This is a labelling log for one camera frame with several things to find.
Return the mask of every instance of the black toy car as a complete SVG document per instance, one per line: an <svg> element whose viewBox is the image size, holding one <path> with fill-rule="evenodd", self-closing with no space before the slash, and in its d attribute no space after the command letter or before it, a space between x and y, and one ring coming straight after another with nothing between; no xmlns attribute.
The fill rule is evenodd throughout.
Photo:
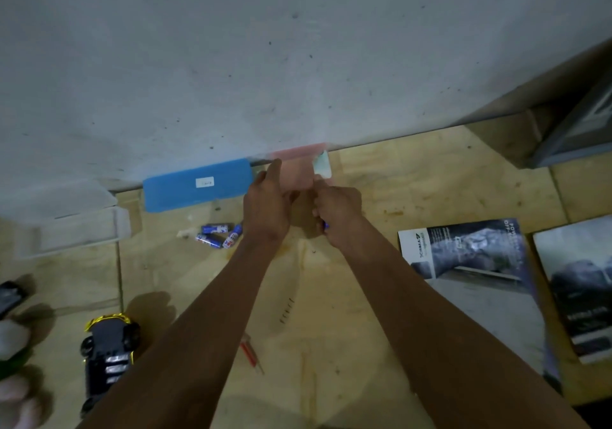
<svg viewBox="0 0 612 429"><path fill-rule="evenodd" d="M124 314L108 314L88 322L90 332L81 343L85 358L87 400L81 418L100 401L108 389L134 364L134 350L140 344L140 326Z"/></svg>

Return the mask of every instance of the magazine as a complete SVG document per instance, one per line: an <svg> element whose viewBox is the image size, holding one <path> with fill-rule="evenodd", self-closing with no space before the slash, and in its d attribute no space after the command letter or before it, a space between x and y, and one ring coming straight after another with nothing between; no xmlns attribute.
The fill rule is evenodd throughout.
<svg viewBox="0 0 612 429"><path fill-rule="evenodd" d="M538 232L534 243L580 362L612 356L612 215Z"/></svg>
<svg viewBox="0 0 612 429"><path fill-rule="evenodd" d="M398 237L419 275L543 373L544 321L516 219L410 229Z"/></svg>

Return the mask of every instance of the yellow trim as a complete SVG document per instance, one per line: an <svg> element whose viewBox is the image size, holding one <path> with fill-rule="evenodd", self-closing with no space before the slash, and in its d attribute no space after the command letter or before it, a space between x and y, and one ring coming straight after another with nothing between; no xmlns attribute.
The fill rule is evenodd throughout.
<svg viewBox="0 0 612 429"><path fill-rule="evenodd" d="M130 318L128 318L123 313L105 314L104 316L100 316L100 317L97 317L97 318L92 319L91 321L89 321L85 325L85 332L89 332L89 329L91 329L91 327L94 324L96 324L96 323L98 323L100 321L104 321L105 319L112 319L112 318L120 319L121 321L125 322L126 324L130 324L132 322L132 320L130 320Z"/></svg>

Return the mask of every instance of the battery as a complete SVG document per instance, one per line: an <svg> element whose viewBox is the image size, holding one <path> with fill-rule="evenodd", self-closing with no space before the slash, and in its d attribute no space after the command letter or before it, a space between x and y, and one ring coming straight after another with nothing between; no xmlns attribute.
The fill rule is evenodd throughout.
<svg viewBox="0 0 612 429"><path fill-rule="evenodd" d="M236 224L232 232L229 233L225 242L223 242L223 248L231 248L238 240L238 237L242 234L242 224Z"/></svg>
<svg viewBox="0 0 612 429"><path fill-rule="evenodd" d="M230 231L229 224L204 224L202 226L203 234L221 234Z"/></svg>
<svg viewBox="0 0 612 429"><path fill-rule="evenodd" d="M202 243L206 243L214 248L221 248L225 242L221 242L220 240L215 239L207 234L198 234L195 236L195 240L200 241Z"/></svg>

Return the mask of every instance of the white label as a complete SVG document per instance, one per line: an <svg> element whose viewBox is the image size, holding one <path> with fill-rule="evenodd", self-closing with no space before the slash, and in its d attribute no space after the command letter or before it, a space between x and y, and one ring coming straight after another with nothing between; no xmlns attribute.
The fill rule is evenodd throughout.
<svg viewBox="0 0 612 429"><path fill-rule="evenodd" d="M197 188L200 187L212 187L213 185L215 185L215 178L210 176L210 177L200 177L198 179L195 179L195 186Z"/></svg>

